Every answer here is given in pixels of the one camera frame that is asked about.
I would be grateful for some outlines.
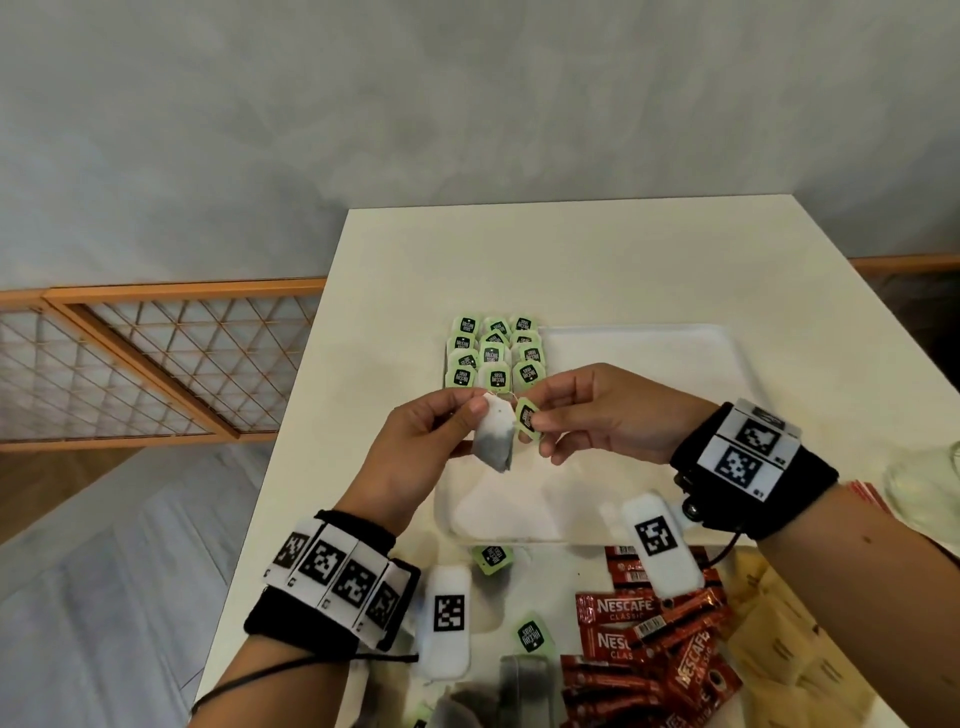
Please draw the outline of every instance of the white tea bag paper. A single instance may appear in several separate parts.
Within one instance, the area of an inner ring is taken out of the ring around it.
[[[473,435],[472,452],[498,473],[505,473],[514,459],[514,409],[509,402],[490,392],[484,399],[490,410]]]

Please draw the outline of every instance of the person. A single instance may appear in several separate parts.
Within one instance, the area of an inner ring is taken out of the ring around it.
[[[447,459],[469,452],[482,394],[445,389],[396,408],[334,510],[399,535]],[[584,449],[668,463],[718,408],[608,364],[550,376],[527,397],[541,410],[540,454],[557,465]],[[907,724],[960,725],[960,570],[934,544],[834,485],[757,545]],[[219,685],[306,654],[252,635]],[[204,703],[190,726],[333,726],[347,675],[346,662],[288,669]]]

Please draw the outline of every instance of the wooden lattice panel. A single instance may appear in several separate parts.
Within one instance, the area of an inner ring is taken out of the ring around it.
[[[0,308],[0,443],[207,432],[42,306]]]
[[[91,303],[240,432],[279,428],[320,295]]]

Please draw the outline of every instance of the black cable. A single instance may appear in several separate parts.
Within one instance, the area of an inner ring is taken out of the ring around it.
[[[730,542],[723,547],[723,550],[720,551],[720,553],[718,553],[715,558],[712,558],[709,561],[707,561],[707,568],[709,569],[710,567],[715,567],[721,561],[726,559],[727,556],[730,555],[730,552],[733,551],[733,547],[736,546],[736,542],[739,540],[740,536],[742,535],[743,534],[740,533],[739,531],[734,533],[733,538],[730,539]]]
[[[420,659],[420,655],[374,655],[374,654],[363,654],[357,655],[356,659],[359,660],[376,660],[383,663],[414,663]],[[304,667],[306,665],[321,665],[324,663],[339,663],[343,662],[343,658],[337,657],[321,657],[320,655],[310,655],[309,657],[301,657],[297,660],[291,660],[288,663],[280,663],[279,665],[274,665],[273,667],[265,667],[260,669],[257,672],[251,672],[249,675],[244,675],[243,677],[238,677],[236,680],[230,680],[228,683],[224,683],[219,688],[214,688],[212,691],[208,692],[204,697],[198,700],[193,704],[193,708],[190,709],[190,715],[195,716],[197,711],[201,706],[213,700],[215,697],[220,697],[225,692],[230,692],[236,690],[237,688],[242,688],[249,683],[255,682],[263,677],[269,677],[270,675],[276,675],[278,672],[286,672],[288,669],[295,669],[297,667]]]

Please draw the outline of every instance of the concrete wall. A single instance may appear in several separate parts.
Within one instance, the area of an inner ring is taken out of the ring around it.
[[[323,274],[352,206],[795,192],[848,254],[956,249],[958,37],[955,0],[6,0],[0,288]]]

